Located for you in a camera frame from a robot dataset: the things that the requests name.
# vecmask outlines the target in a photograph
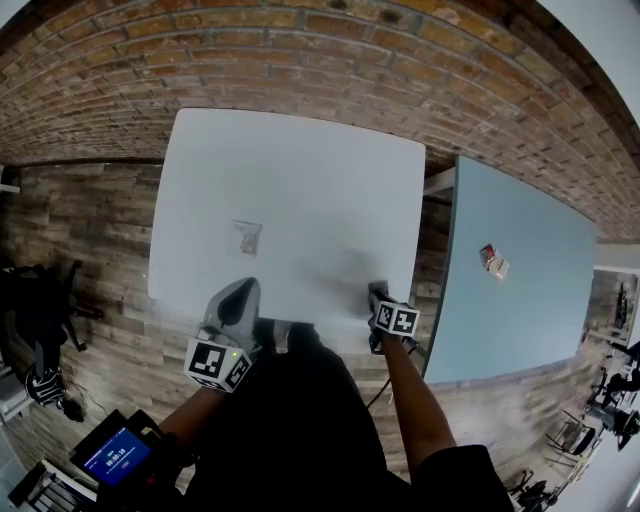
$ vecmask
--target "blue screen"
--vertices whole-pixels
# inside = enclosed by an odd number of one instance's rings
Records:
[[[122,427],[84,463],[84,467],[98,480],[113,487],[149,453],[151,449],[146,444]]]

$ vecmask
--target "white table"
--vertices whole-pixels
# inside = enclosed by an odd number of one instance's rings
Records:
[[[212,295],[254,276],[260,316],[351,329],[357,343],[343,336],[334,348],[368,351],[367,284],[387,279],[409,298],[424,167],[422,144],[380,132],[183,109],[160,181],[149,295],[201,318]]]
[[[449,185],[446,277],[425,380],[483,379],[572,358],[591,292],[594,223],[469,158],[459,157],[425,193]],[[487,244],[511,263],[503,282],[481,264]]]

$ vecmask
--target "cable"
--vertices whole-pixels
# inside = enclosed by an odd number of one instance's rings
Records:
[[[413,352],[416,348],[418,348],[418,345],[416,345],[416,346],[414,346],[414,347],[411,347],[411,348],[409,349],[409,352],[407,352],[407,355],[410,355],[410,354],[411,354],[411,352]],[[367,404],[367,409],[368,409],[369,407],[371,407],[371,406],[373,405],[373,403],[374,403],[378,398],[380,398],[380,396],[382,396],[382,393],[384,393],[384,390],[385,390],[385,389],[387,389],[387,387],[389,387],[389,384],[390,384],[390,383],[391,383],[391,377],[389,377],[389,378],[387,379],[387,382],[385,382],[385,383],[384,383],[384,386],[382,386],[382,388],[380,389],[380,391],[378,391],[378,394],[377,394],[376,396],[374,396],[374,397],[371,399],[371,402],[369,402],[369,403]]]
[[[89,482],[89,480],[86,480],[83,476],[74,476],[71,480],[73,480],[74,482],[77,480],[78,482],[80,482],[82,485],[84,485],[87,489],[91,489],[93,490],[94,487],[96,486],[96,483],[91,483]]]
[[[74,380],[68,380],[67,382],[69,382],[70,384],[72,384],[72,385],[74,385],[74,386],[76,386],[76,387],[78,387],[80,389],[84,389],[86,391],[87,395],[89,396],[89,400],[91,400],[95,405],[100,407],[100,409],[102,409],[102,411],[104,412],[105,416],[109,416],[109,413],[107,412],[107,410],[104,407],[102,407],[98,402],[95,401],[95,399],[93,398],[93,395],[91,394],[91,392],[87,388],[85,388],[84,386],[81,386],[80,384],[78,384]]]

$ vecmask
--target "floor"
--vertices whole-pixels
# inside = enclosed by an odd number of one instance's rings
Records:
[[[23,168],[14,176],[22,191],[0,195],[0,263],[41,263],[64,275],[74,260],[83,267],[74,295],[105,311],[103,321],[77,320],[88,350],[63,347],[62,368],[71,393],[85,404],[87,420],[72,423],[60,412],[32,406],[9,424],[8,437],[30,468],[43,456],[69,468],[68,452],[114,408],[126,415],[142,408],[162,420],[196,388],[182,374],[186,343],[195,325],[154,312],[146,294],[151,227],[161,167],[91,164]],[[428,342],[440,295],[450,203],[425,203],[413,285],[423,312],[418,338]],[[596,273],[589,325],[613,321],[624,276]],[[4,350],[23,371],[30,354],[10,341]],[[578,412],[600,375],[607,346],[587,338],[569,362],[492,379],[439,386],[434,392],[459,444],[485,444],[500,477],[508,482],[532,468],[536,478],[559,483],[566,468],[545,459],[544,434],[559,425],[561,409]],[[368,401],[387,378],[384,360],[345,356]],[[400,432],[389,392],[372,407],[389,469],[407,477]],[[190,473],[183,472],[184,487]]]
[[[17,459],[15,452],[0,427],[0,510],[10,510],[9,493],[25,477],[26,471]]]

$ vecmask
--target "light blue table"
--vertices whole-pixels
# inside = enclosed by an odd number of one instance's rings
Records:
[[[484,379],[572,358],[591,290],[593,222],[464,157],[456,161],[452,211],[425,381]],[[511,263],[502,282],[482,266],[487,244]]]

